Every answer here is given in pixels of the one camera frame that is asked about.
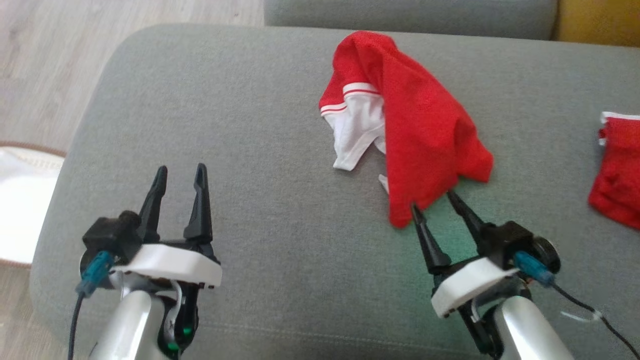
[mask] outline gray sofa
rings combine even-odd
[[[549,40],[557,0],[265,0],[268,26]]]
[[[166,25],[128,38],[106,66],[61,170],[38,243],[31,298],[66,340],[83,233],[140,208],[159,165],[169,183],[159,232],[189,220],[196,164],[209,168],[214,249],[224,275],[199,298],[186,359],[484,359],[457,316],[438,319],[412,228],[394,229],[377,151],[332,169],[317,102],[348,30]],[[640,50],[505,38],[389,33],[474,119],[495,156],[488,184],[461,196],[487,220],[552,240],[558,283],[635,344],[640,239],[587,205],[603,110],[640,113]],[[426,216],[454,260],[473,254],[443,200]],[[118,303],[85,301],[86,353]],[[569,320],[559,295],[534,299],[577,359],[630,359],[601,324]]]

